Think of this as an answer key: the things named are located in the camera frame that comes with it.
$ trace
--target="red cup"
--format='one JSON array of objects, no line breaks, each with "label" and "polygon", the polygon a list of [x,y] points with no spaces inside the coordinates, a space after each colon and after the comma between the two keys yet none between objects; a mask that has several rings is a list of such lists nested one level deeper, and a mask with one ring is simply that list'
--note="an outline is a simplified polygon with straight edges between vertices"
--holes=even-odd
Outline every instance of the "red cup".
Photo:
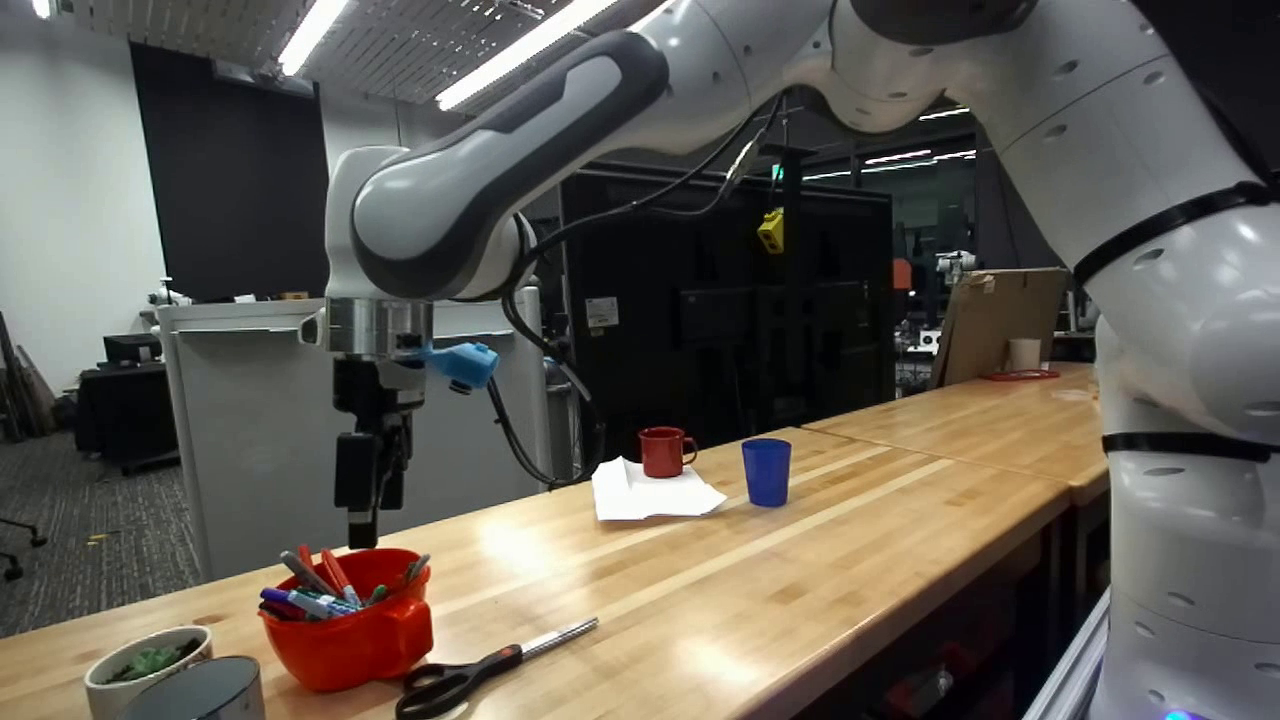
[{"label": "red cup", "polygon": [[677,425],[640,427],[640,463],[642,476],[668,482],[696,459],[696,441]]},{"label": "red cup", "polygon": [[422,602],[433,567],[401,587],[411,559],[414,553],[405,549],[336,557],[364,602],[374,584],[393,587],[393,597],[364,612],[336,622],[281,622],[258,612],[287,675],[307,694],[401,680],[433,649],[433,606]]}]

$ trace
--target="white napkin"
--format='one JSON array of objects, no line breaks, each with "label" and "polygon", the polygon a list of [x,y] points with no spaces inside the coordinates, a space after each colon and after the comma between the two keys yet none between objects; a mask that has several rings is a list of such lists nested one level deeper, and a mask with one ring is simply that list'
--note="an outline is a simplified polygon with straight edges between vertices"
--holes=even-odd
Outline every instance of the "white napkin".
[{"label": "white napkin", "polygon": [[653,482],[632,459],[607,459],[593,473],[594,519],[642,519],[642,515],[706,515],[725,503],[696,473]]}]

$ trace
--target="scissors handle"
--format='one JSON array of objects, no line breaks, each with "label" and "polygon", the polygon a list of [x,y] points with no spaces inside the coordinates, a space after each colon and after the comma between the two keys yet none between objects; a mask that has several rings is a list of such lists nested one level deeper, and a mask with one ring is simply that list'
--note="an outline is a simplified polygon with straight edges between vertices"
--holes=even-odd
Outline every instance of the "scissors handle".
[{"label": "scissors handle", "polygon": [[522,662],[520,643],[505,643],[477,666],[456,666],[456,670],[426,666],[406,675],[406,694],[401,697],[394,717],[401,720],[443,717],[456,704],[464,704],[482,680],[520,670],[520,662]]}]

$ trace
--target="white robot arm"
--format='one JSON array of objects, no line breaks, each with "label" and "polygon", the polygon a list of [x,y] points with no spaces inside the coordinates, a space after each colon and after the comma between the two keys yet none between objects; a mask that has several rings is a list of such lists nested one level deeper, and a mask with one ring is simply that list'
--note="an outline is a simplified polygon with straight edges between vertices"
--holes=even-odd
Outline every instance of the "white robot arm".
[{"label": "white robot arm", "polygon": [[668,0],[447,141],[340,164],[336,349],[374,359],[388,295],[490,293],[522,235],[510,210],[570,167],[691,151],[791,86],[858,134],[967,104],[1103,314],[1113,636],[1091,717],[1274,717],[1280,212],[1126,0]]}]

